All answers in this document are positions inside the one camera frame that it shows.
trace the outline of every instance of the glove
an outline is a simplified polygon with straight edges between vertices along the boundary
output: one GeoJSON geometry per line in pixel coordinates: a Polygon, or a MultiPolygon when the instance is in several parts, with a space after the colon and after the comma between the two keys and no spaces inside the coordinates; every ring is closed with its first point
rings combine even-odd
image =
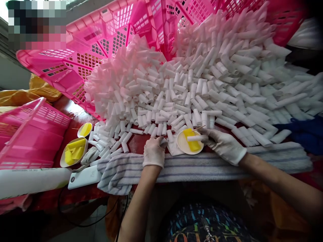
{"type": "Polygon", "coordinates": [[[144,162],[142,166],[156,165],[164,168],[165,162],[165,148],[160,147],[160,142],[163,139],[162,136],[150,138],[147,140],[144,147],[144,162]]]}
{"type": "Polygon", "coordinates": [[[215,129],[199,129],[202,134],[213,138],[212,140],[202,140],[204,144],[210,147],[222,159],[231,165],[238,166],[238,163],[247,153],[247,148],[243,147],[232,135],[223,133],[215,129]]]}

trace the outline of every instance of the plate with yellow sponge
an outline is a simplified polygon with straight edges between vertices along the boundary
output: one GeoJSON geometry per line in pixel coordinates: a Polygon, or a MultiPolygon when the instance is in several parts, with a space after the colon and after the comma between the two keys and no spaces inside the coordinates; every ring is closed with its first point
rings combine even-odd
{"type": "Polygon", "coordinates": [[[81,137],[87,137],[90,132],[92,131],[93,125],[91,123],[85,123],[83,124],[77,131],[77,136],[79,138],[81,137]]]}
{"type": "Polygon", "coordinates": [[[192,129],[185,129],[181,131],[177,136],[177,146],[181,151],[188,155],[196,155],[200,153],[204,147],[204,144],[201,141],[187,141],[188,136],[197,136],[201,135],[197,131],[192,129]]]}
{"type": "Polygon", "coordinates": [[[84,137],[77,138],[69,142],[62,154],[61,167],[69,167],[81,161],[87,152],[88,142],[84,137]]]}

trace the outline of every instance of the sponge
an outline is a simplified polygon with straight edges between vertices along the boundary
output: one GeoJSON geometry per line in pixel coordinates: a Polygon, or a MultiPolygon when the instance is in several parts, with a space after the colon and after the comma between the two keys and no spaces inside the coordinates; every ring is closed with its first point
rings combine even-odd
{"type": "Polygon", "coordinates": [[[74,152],[72,152],[72,159],[74,159],[74,160],[81,159],[83,152],[84,152],[83,146],[76,148],[76,150],[74,152]]]}
{"type": "Polygon", "coordinates": [[[67,147],[71,150],[73,148],[77,148],[80,146],[84,146],[85,145],[85,139],[82,138],[81,140],[75,141],[73,143],[67,144],[67,147]]]}
{"type": "Polygon", "coordinates": [[[90,123],[86,123],[80,133],[80,136],[87,136],[92,129],[92,125],[90,123]]]}
{"type": "Polygon", "coordinates": [[[75,161],[72,158],[72,153],[69,150],[65,151],[65,162],[68,165],[73,165],[75,161]]]}
{"type": "MultiPolygon", "coordinates": [[[[188,136],[195,136],[195,132],[193,132],[192,129],[185,129],[183,131],[183,134],[185,135],[186,141],[188,136]]],[[[192,152],[195,152],[201,149],[201,146],[197,141],[187,141],[187,143],[192,152]]]]}

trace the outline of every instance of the pink plastic basket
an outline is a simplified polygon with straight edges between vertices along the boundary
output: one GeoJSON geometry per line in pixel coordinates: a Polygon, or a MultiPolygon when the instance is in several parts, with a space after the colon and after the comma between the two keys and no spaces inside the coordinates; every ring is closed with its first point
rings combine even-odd
{"type": "MultiPolygon", "coordinates": [[[[243,8],[256,10],[264,0],[116,0],[66,26],[66,50],[20,50],[17,58],[87,112],[101,120],[95,107],[85,101],[86,77],[103,58],[128,45],[131,36],[145,36],[150,47],[169,60],[179,26],[202,23],[218,9],[228,17],[243,8]]],[[[304,19],[305,11],[296,0],[271,0],[267,22],[277,24],[274,37],[286,45],[304,19]]]]}
{"type": "Polygon", "coordinates": [[[71,119],[45,101],[0,115],[0,169],[52,167],[71,119]]]}

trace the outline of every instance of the black cable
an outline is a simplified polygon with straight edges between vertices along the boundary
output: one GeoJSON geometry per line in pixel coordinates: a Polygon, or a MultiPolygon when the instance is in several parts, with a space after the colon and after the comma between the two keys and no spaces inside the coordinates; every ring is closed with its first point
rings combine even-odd
{"type": "Polygon", "coordinates": [[[120,221],[120,224],[119,224],[118,234],[117,234],[117,238],[115,239],[115,242],[118,242],[118,239],[119,239],[119,233],[120,233],[120,229],[121,229],[121,223],[122,223],[122,220],[123,220],[123,217],[124,217],[125,211],[127,210],[127,206],[128,206],[128,195],[127,195],[127,202],[126,202],[126,204],[125,204],[124,211],[123,211],[122,216],[121,216],[121,221],[120,221]]]}
{"type": "Polygon", "coordinates": [[[112,211],[113,211],[113,209],[114,209],[114,207],[116,206],[116,204],[117,204],[117,202],[119,201],[119,198],[117,199],[117,201],[115,202],[115,204],[114,204],[114,206],[113,206],[113,208],[109,211],[109,212],[107,212],[102,218],[100,218],[98,221],[95,221],[94,223],[91,223],[91,224],[89,224],[89,225],[78,225],[78,224],[76,224],[76,223],[74,223],[73,221],[71,221],[71,220],[69,220],[66,216],[65,216],[65,214],[61,211],[61,203],[60,203],[60,200],[61,200],[61,195],[62,195],[62,193],[63,193],[63,190],[64,190],[64,188],[65,187],[63,187],[62,188],[62,190],[60,191],[60,194],[58,195],[58,200],[57,200],[57,210],[58,210],[58,213],[63,217],[63,218],[65,218],[66,220],[67,220],[67,222],[69,222],[70,224],[72,224],[72,225],[74,225],[74,226],[76,226],[76,227],[80,227],[80,228],[86,228],[86,227],[90,227],[90,226],[92,226],[92,225],[94,225],[94,224],[96,224],[96,223],[98,223],[98,222],[100,222],[102,219],[104,219],[109,213],[111,213],[112,211]]]}

